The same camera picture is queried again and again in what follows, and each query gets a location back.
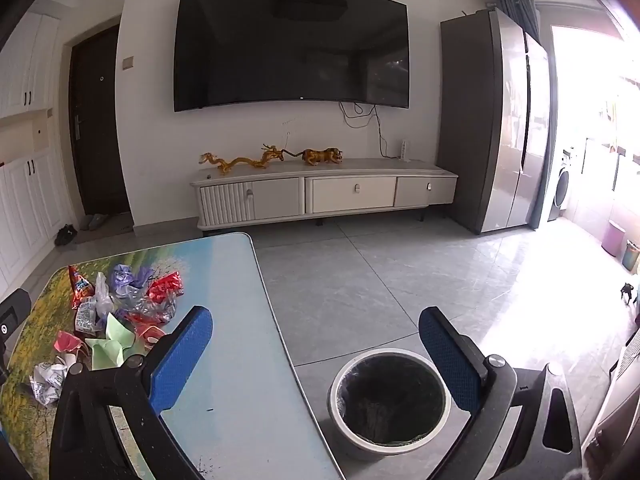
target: refrigerator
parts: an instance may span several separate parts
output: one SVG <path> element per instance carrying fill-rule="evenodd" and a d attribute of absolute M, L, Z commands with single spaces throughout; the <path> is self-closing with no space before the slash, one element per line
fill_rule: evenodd
<path fill-rule="evenodd" d="M 476 234 L 527 224 L 549 124 L 546 51 L 497 9 L 440 24 L 437 165 L 458 175 L 449 214 Z"/>

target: dark brown door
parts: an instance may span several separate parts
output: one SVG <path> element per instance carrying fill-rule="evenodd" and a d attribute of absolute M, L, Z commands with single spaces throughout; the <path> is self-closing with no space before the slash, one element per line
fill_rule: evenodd
<path fill-rule="evenodd" d="M 115 113 L 118 25 L 71 51 L 69 122 L 78 188 L 87 214 L 130 211 Z"/>

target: television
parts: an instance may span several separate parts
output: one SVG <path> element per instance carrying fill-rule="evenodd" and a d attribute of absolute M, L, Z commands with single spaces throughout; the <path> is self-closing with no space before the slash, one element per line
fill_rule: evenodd
<path fill-rule="evenodd" d="M 284 100 L 408 108 L 406 5 L 180 0 L 174 111 Z"/>

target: curtain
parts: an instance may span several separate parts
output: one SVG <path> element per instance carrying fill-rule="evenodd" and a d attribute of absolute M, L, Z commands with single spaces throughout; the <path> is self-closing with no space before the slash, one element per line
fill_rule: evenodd
<path fill-rule="evenodd" d="M 496 0 L 492 7 L 500 9 L 540 43 L 540 26 L 533 0 Z"/>

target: green paper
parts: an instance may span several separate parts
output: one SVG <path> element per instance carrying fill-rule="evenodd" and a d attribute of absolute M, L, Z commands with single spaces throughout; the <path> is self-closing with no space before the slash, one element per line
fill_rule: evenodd
<path fill-rule="evenodd" d="M 130 332 L 113 316 L 110 312 L 107 316 L 107 339 L 111 339 L 112 341 L 117 341 L 120 343 L 122 348 L 129 348 L 133 345 L 133 342 L 136 339 L 136 335 L 133 332 Z"/>
<path fill-rule="evenodd" d="M 136 340 L 136 335 L 111 314 L 107 316 L 107 339 L 85 339 L 91 347 L 91 365 L 93 370 L 117 368 L 133 354 L 145 355 L 145 345 Z"/>

